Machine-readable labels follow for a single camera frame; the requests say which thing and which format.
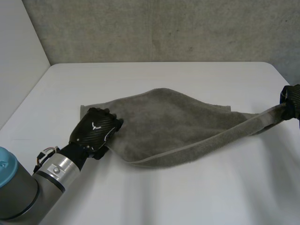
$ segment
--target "white table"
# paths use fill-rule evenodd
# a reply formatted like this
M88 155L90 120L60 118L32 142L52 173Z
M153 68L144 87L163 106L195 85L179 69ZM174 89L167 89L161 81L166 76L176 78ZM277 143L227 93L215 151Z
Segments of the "white table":
M262 62L58 64L0 131L0 145L32 172L41 150L68 143L80 105L166 87L234 111L260 113L278 104L287 84ZM87 161L42 224L299 224L299 146L299 124L290 120L168 169L131 167L107 153Z

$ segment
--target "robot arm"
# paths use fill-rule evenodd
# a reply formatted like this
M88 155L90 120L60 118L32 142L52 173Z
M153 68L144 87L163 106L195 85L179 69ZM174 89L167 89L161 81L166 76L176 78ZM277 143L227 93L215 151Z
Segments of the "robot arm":
M122 124L108 109L89 109L66 147L54 149L42 162L45 154L38 156L32 176L13 154L0 149L0 224L38 224L79 176L86 159L103 157L105 143Z

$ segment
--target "towel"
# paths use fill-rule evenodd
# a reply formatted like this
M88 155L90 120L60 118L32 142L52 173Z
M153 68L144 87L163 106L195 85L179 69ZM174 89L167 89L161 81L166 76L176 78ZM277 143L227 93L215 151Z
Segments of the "towel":
M282 121L285 103L260 114L232 112L174 90L160 88L111 102L81 106L109 108L124 119L106 146L125 162L167 167L194 161L237 139L261 133Z

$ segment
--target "carbon fiber robotic hand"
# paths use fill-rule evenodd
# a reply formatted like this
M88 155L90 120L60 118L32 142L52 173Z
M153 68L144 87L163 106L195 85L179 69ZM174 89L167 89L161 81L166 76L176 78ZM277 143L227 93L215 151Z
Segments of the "carbon fiber robotic hand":
M70 136L70 143L83 147L88 157L100 159L108 151L105 143L121 128L122 119L109 109L90 108Z

